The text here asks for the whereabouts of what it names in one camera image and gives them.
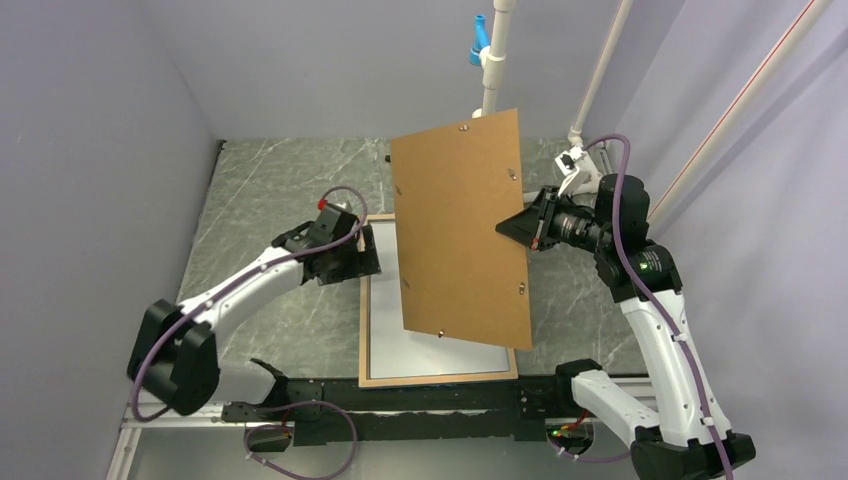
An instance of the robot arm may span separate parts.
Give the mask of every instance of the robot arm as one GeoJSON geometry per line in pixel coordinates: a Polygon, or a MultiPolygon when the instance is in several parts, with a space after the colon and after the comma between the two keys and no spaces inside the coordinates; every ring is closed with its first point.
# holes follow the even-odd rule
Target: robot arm
{"type": "Polygon", "coordinates": [[[545,187],[532,204],[498,224],[496,230],[531,250],[566,243],[594,254],[598,275],[635,333],[659,411],[625,393],[592,360],[557,367],[563,400],[593,412],[630,446],[640,478],[712,478],[721,474],[722,465],[711,427],[718,431],[734,468],[754,458],[753,442],[747,435],[732,432],[701,374],[684,310],[682,282],[668,250],[647,239],[650,200],[642,182],[631,176],[624,177],[620,192],[619,232],[627,261],[670,313],[679,332],[670,330],[622,266],[612,236],[616,179],[616,175],[601,179],[594,209],[575,205],[560,194],[568,188],[545,187]],[[686,342],[688,349],[681,342],[686,342]],[[699,387],[709,405],[703,405],[699,387]]]}
{"type": "MultiPolygon", "coordinates": [[[[218,364],[226,339],[261,306],[313,278],[328,285],[379,273],[371,227],[360,228],[356,215],[331,203],[322,201],[319,208],[317,220],[278,236],[219,285],[179,305],[166,300],[151,305],[127,366],[130,379],[138,384],[141,375],[140,386],[177,413],[190,415],[226,376],[218,364]]],[[[273,375],[269,387],[284,378],[270,365],[255,363],[273,375]]]]}

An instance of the pvc pipe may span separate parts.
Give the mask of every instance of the pvc pipe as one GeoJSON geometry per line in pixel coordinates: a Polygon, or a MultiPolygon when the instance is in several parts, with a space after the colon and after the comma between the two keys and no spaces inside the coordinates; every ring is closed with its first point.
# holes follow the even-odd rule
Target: pvc pipe
{"type": "Polygon", "coordinates": [[[630,13],[630,5],[632,3],[632,0],[621,0],[621,3],[618,4],[618,11],[615,13],[609,35],[607,35],[607,41],[604,43],[604,49],[601,50],[601,56],[598,58],[598,64],[595,66],[595,73],[592,74],[592,81],[589,83],[589,88],[583,97],[580,111],[577,112],[577,119],[574,120],[568,132],[568,139],[574,146],[583,146],[583,139],[581,137],[583,134],[583,123],[586,121],[589,109],[592,108],[592,102],[595,101],[595,95],[598,93],[601,80],[604,79],[604,73],[607,71],[612,52],[615,50],[615,45],[621,36],[621,30],[624,29],[624,21],[627,20],[627,14],[630,13]]]}
{"type": "Polygon", "coordinates": [[[483,107],[481,115],[494,113],[498,100],[498,87],[503,77],[506,60],[506,39],[509,30],[509,17],[515,8],[516,0],[495,0],[495,19],[492,24],[491,45],[488,50],[480,51],[483,65],[483,107]]]}
{"type": "Polygon", "coordinates": [[[742,87],[742,90],[733,99],[733,102],[724,111],[724,114],[719,118],[718,122],[713,126],[707,137],[701,142],[686,165],[677,174],[677,177],[671,182],[671,185],[666,189],[663,196],[654,205],[648,219],[652,220],[654,225],[659,225],[665,220],[669,210],[675,204],[679,196],[688,190],[689,184],[693,183],[696,178],[700,177],[700,173],[704,170],[704,160],[712,156],[713,150],[718,145],[724,143],[723,139],[730,130],[733,123],[738,119],[739,114],[745,110],[745,107],[754,98],[759,90],[765,85],[769,78],[778,70],[780,64],[792,52],[798,42],[804,38],[804,35],[810,30],[810,27],[818,20],[825,9],[830,5],[832,0],[810,0],[806,7],[798,14],[795,21],[789,26],[786,32],[780,37],[780,40],[772,47],[771,51],[766,55],[766,58],[760,63],[760,66],[742,87]]]}

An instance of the hardboard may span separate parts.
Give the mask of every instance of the hardboard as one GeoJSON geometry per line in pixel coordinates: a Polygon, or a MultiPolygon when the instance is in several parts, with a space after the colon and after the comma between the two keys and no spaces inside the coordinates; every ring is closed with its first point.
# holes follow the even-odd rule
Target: hardboard
{"type": "Polygon", "coordinates": [[[518,378],[512,348],[403,328],[394,215],[371,215],[382,273],[362,277],[359,386],[376,388],[518,378]]]}
{"type": "Polygon", "coordinates": [[[392,140],[407,330],[533,347],[527,254],[495,232],[523,208],[518,142],[516,110],[392,140]]]}

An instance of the cable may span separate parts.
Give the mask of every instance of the cable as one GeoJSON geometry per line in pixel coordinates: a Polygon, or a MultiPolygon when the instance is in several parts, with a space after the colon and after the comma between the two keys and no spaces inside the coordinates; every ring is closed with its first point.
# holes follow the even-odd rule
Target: cable
{"type": "Polygon", "coordinates": [[[260,464],[262,464],[263,467],[268,467],[268,468],[270,468],[271,470],[274,470],[277,473],[282,473],[283,475],[286,475],[287,477],[294,478],[296,480],[330,480],[332,478],[336,478],[339,475],[341,475],[342,472],[347,470],[347,467],[349,467],[350,464],[353,462],[353,457],[356,456],[357,441],[358,441],[358,438],[356,436],[356,425],[353,424],[353,419],[350,418],[350,415],[348,415],[347,412],[342,410],[341,407],[339,407],[338,405],[334,405],[330,402],[325,402],[323,400],[307,400],[305,402],[292,403],[291,405],[285,405],[285,406],[282,406],[282,407],[268,407],[268,408],[257,407],[256,405],[250,405],[250,404],[247,404],[247,405],[253,407],[253,409],[255,411],[263,412],[263,413],[281,412],[283,410],[286,410],[287,412],[291,412],[292,409],[295,409],[295,408],[298,408],[298,407],[304,407],[304,406],[308,406],[308,405],[321,405],[321,406],[330,408],[332,410],[335,410],[342,417],[344,417],[345,420],[347,420],[347,424],[350,426],[350,433],[351,433],[353,440],[352,440],[352,443],[351,443],[351,446],[350,446],[350,454],[347,456],[344,463],[342,464],[341,467],[338,468],[338,470],[336,470],[335,472],[333,472],[329,475],[323,476],[323,477],[304,477],[303,475],[298,475],[294,472],[286,470],[285,468],[277,465],[274,462],[269,462],[267,459],[260,457],[259,455],[257,455],[256,453],[254,453],[253,451],[250,450],[250,437],[253,436],[253,434],[255,434],[256,432],[268,431],[268,430],[282,430],[283,432],[288,433],[290,431],[290,429],[288,427],[286,427],[285,424],[283,424],[283,425],[271,425],[271,424],[260,425],[260,426],[255,427],[255,428],[248,429],[247,432],[244,435],[244,450],[247,452],[247,457],[245,457],[245,460],[247,460],[247,459],[255,460],[255,461],[259,462],[260,464]]]}
{"type": "Polygon", "coordinates": [[[575,421],[574,423],[569,423],[569,424],[563,425],[562,428],[560,428],[560,430],[574,430],[575,428],[579,427],[580,424],[583,423],[583,420],[586,420],[586,417],[588,417],[588,416],[589,416],[589,410],[586,410],[584,408],[583,413],[580,414],[580,417],[577,418],[577,421],[575,421]]]}
{"type": "MultiPolygon", "coordinates": [[[[636,288],[638,288],[639,291],[654,304],[654,307],[656,307],[657,311],[659,311],[660,315],[665,320],[665,323],[668,325],[671,333],[673,335],[680,335],[680,328],[677,326],[677,323],[675,323],[674,318],[672,318],[671,314],[668,313],[668,310],[666,310],[665,306],[663,306],[656,295],[651,292],[651,289],[645,285],[645,282],[639,278],[639,275],[635,270],[633,270],[633,267],[627,260],[627,254],[624,252],[624,244],[621,240],[621,187],[624,184],[624,174],[627,172],[627,162],[630,160],[630,140],[619,133],[612,133],[592,140],[586,146],[586,149],[588,150],[592,145],[605,140],[618,140],[624,144],[624,151],[621,154],[621,165],[618,166],[618,175],[615,179],[615,189],[613,190],[612,200],[612,237],[613,243],[615,243],[615,251],[618,254],[618,259],[621,261],[621,265],[624,267],[624,270],[627,271],[627,275],[630,277],[630,280],[634,285],[636,285],[636,288]]],[[[704,388],[703,374],[698,368],[698,363],[695,361],[692,349],[685,341],[678,342],[678,344],[680,345],[680,349],[683,351],[683,356],[686,357],[686,363],[689,364],[689,369],[692,372],[692,378],[695,381],[695,388],[698,391],[698,399],[701,402],[701,410],[704,412],[704,417],[712,417],[712,413],[710,412],[710,402],[707,400],[707,391],[706,388],[704,388]]],[[[721,465],[722,468],[724,468],[726,480],[733,480],[733,467],[730,465],[730,459],[727,457],[727,450],[721,442],[718,430],[715,428],[715,425],[707,425],[707,430],[709,430],[710,436],[713,438],[713,443],[715,443],[716,450],[718,450],[718,456],[721,459],[721,465]]]]}
{"type": "Polygon", "coordinates": [[[563,456],[570,458],[578,463],[613,463],[620,462],[625,458],[630,456],[630,450],[625,450],[624,452],[619,453],[618,455],[614,455],[612,457],[583,457],[581,455],[575,455],[573,453],[569,453],[565,450],[565,447],[561,447],[557,445],[550,437],[548,437],[548,444],[553,447],[553,449],[557,452],[557,456],[563,456]]]}
{"type": "MultiPolygon", "coordinates": [[[[301,250],[299,252],[291,253],[289,255],[285,255],[283,257],[275,258],[274,260],[270,260],[265,264],[266,268],[267,267],[273,267],[275,265],[279,265],[281,263],[288,262],[289,260],[294,260],[296,258],[305,257],[307,255],[313,255],[315,253],[324,252],[324,251],[330,250],[332,248],[338,247],[339,245],[347,242],[348,240],[350,240],[351,238],[353,238],[355,235],[357,235],[359,233],[359,231],[362,229],[362,225],[365,224],[365,218],[368,216],[368,205],[365,203],[365,197],[363,197],[361,193],[359,193],[357,190],[355,190],[351,187],[348,187],[348,186],[345,186],[345,185],[339,185],[339,186],[333,187],[333,188],[327,190],[326,192],[324,192],[324,194],[321,195],[321,200],[324,200],[325,198],[327,198],[327,195],[329,195],[329,194],[331,194],[335,191],[339,191],[339,190],[346,190],[346,191],[353,193],[359,199],[359,202],[362,204],[362,215],[360,215],[359,222],[357,222],[357,224],[353,227],[353,230],[351,230],[350,233],[348,233],[344,237],[342,237],[342,238],[340,238],[340,239],[338,239],[334,242],[330,242],[326,245],[322,245],[320,247],[315,247],[315,248],[307,248],[307,249],[301,250]]],[[[239,275],[238,277],[236,277],[232,282],[228,283],[227,285],[224,285],[218,292],[216,292],[214,295],[209,297],[209,299],[206,302],[199,304],[198,306],[196,306],[193,309],[191,309],[190,311],[188,311],[185,315],[180,317],[180,319],[177,320],[176,322],[174,322],[174,324],[171,326],[171,328],[166,330],[165,333],[156,341],[156,343],[153,344],[153,347],[150,348],[150,351],[147,353],[147,356],[144,357],[144,360],[141,362],[141,366],[139,367],[138,372],[135,375],[135,380],[133,380],[133,386],[132,386],[132,390],[130,392],[130,409],[132,410],[133,417],[137,421],[139,421],[139,422],[151,422],[151,421],[161,417],[168,410],[170,410],[170,407],[165,407],[162,410],[159,410],[158,412],[156,412],[156,413],[154,413],[150,416],[145,417],[139,411],[139,406],[138,406],[138,397],[141,394],[141,386],[142,386],[142,382],[144,380],[144,376],[147,374],[147,370],[150,368],[150,365],[153,363],[153,359],[156,357],[156,355],[159,353],[159,351],[162,349],[162,347],[168,342],[168,340],[171,339],[171,337],[174,336],[174,334],[180,328],[182,328],[183,325],[185,325],[190,320],[192,320],[195,316],[197,316],[197,314],[199,314],[204,308],[205,309],[211,309],[212,306],[214,306],[215,303],[219,302],[221,299],[223,299],[224,297],[226,297],[227,295],[232,293],[235,289],[237,289],[239,286],[241,286],[245,281],[252,278],[254,275],[261,273],[262,271],[263,270],[262,270],[261,266],[256,266],[256,267],[244,272],[243,274],[239,275]]]]}

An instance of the marble table surface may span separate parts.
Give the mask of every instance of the marble table surface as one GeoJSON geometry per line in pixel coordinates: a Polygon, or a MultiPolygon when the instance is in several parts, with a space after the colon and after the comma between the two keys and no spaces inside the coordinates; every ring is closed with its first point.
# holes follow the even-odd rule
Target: marble table surface
{"type": "MultiPolygon", "coordinates": [[[[522,140],[525,191],[561,181],[553,157],[566,145],[522,140]]],[[[386,139],[226,142],[179,298],[217,285],[278,234],[314,220],[318,198],[334,185],[358,189],[372,213],[393,212],[388,153],[386,139]]],[[[593,358],[610,373],[644,374],[636,339],[596,276],[591,254],[558,246],[528,255],[534,348],[516,351],[519,373],[551,374],[562,362],[593,358]]],[[[358,355],[358,281],[326,287],[310,282],[280,296],[240,326],[223,352],[225,361],[257,357],[292,377],[356,377],[358,355]]]]}

